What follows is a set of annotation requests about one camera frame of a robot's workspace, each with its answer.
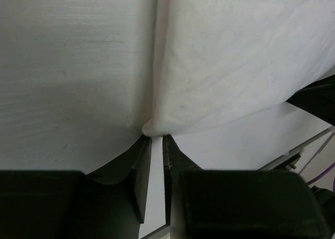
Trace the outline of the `white t shirt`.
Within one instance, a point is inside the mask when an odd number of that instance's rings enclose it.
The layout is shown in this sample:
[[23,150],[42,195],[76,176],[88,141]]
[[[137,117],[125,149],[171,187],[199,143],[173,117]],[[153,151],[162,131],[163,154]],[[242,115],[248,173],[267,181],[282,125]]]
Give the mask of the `white t shirt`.
[[334,0],[158,0],[147,136],[279,105],[334,66]]

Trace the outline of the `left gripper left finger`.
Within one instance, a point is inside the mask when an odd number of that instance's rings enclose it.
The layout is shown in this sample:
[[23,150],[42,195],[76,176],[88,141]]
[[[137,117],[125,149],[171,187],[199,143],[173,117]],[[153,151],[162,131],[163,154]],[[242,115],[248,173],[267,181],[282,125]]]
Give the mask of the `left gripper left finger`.
[[142,135],[128,150],[87,176],[105,186],[125,183],[140,223],[144,222],[152,139]]

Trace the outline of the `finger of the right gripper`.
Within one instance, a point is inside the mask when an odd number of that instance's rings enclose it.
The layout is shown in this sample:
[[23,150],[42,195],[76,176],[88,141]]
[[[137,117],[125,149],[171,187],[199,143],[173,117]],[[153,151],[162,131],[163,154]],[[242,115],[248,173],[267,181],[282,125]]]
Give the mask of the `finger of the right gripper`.
[[304,87],[286,102],[334,125],[334,75]]

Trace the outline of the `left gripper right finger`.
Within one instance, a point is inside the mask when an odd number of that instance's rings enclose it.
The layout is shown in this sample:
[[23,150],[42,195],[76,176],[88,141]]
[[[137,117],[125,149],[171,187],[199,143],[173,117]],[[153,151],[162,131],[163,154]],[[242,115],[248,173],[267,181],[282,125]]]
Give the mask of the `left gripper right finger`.
[[163,136],[163,172],[166,226],[171,223],[172,187],[177,182],[176,175],[184,170],[202,170],[202,168],[185,155],[172,135]]

